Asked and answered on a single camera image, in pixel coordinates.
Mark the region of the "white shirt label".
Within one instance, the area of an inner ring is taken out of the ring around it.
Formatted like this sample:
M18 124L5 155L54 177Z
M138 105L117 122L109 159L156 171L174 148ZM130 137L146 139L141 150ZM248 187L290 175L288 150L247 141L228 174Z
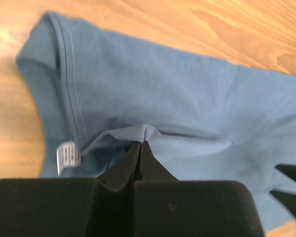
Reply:
M56 150L58 176L66 168L78 167L81 164L81 155L73 141L62 143Z

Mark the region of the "blue-grey t shirt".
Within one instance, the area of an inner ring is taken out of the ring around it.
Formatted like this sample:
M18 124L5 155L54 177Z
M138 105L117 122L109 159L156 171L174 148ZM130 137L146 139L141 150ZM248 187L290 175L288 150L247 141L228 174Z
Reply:
M269 192L296 192L275 166L296 164L296 76L231 64L45 13L16 65L46 140L41 176L99 176L133 142L148 141L180 180L235 180L252 193L264 230L292 220ZM58 176L73 141L78 167Z

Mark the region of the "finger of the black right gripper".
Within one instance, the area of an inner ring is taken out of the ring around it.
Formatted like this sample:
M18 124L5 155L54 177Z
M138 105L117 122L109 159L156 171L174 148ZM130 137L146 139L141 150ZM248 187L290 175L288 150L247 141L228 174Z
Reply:
M281 163L276 165L275 168L296 182L296 165L295 164Z
M296 195L278 190L272 190L271 195L282 203L287 210L296 218Z

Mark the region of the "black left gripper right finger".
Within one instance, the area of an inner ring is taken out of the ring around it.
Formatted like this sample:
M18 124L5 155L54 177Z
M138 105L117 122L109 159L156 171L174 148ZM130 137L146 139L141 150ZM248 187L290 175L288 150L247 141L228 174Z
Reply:
M136 237L261 237L249 190L235 181L179 181L154 157L148 142L134 183Z

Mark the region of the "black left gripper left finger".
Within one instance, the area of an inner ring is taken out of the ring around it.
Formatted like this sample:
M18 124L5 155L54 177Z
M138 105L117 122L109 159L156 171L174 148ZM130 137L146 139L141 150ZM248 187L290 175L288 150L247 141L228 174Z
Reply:
M141 145L97 178L0 179L0 237L128 237Z

